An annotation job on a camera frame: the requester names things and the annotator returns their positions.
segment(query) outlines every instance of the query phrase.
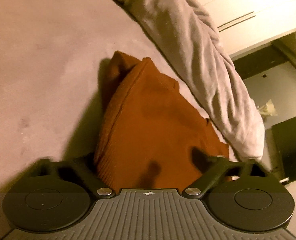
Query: cabinet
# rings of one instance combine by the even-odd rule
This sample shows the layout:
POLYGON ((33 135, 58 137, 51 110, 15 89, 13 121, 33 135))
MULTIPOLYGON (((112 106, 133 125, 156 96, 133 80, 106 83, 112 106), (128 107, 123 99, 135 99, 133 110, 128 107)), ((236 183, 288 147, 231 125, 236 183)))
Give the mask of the cabinet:
POLYGON ((296 0, 198 0, 233 58, 296 31, 296 0))

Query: orange garment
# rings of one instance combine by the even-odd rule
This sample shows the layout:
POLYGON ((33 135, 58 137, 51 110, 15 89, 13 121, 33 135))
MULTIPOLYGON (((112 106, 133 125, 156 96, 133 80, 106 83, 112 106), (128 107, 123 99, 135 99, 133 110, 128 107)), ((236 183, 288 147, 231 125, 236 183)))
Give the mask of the orange garment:
POLYGON ((181 192, 202 175, 199 151, 228 157, 228 145, 219 141, 209 119, 150 58, 140 61, 115 52, 104 76, 102 101, 105 114, 94 162, 97 176, 116 192, 181 192))

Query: metal screw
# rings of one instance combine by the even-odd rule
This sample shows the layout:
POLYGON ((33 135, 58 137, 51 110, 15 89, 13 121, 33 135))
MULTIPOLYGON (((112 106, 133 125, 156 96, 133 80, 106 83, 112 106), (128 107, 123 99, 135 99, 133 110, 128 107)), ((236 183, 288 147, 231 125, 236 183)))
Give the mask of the metal screw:
POLYGON ((196 196, 201 193, 200 189, 195 188, 195 187, 186 188, 185 192, 186 192, 186 194, 191 195, 191 196, 196 196))
POLYGON ((109 196, 112 194, 112 190, 107 187, 102 187, 99 190, 97 190, 97 194, 101 196, 109 196))

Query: round black disc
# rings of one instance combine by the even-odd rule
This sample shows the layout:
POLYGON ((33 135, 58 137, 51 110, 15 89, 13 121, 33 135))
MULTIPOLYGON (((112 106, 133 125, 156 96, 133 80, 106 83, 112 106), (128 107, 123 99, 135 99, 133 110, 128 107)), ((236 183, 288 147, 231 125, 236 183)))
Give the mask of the round black disc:
POLYGON ((219 221, 246 232, 282 227, 294 211, 291 194, 278 181, 256 176, 219 184, 206 204, 219 221))
POLYGON ((90 197, 82 187, 51 176, 22 179, 3 201, 9 221, 34 232, 67 227, 79 220, 89 206, 90 197))

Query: gray ridged plate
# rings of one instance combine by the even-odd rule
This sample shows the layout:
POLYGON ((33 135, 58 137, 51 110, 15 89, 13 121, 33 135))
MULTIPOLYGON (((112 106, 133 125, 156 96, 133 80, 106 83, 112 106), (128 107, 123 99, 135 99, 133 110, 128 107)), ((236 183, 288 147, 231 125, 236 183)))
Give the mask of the gray ridged plate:
POLYGON ((176 190, 124 189, 110 200, 98 200, 90 214, 61 232, 33 234, 18 229, 4 240, 296 240, 285 229, 242 233, 217 222, 199 200, 176 190))

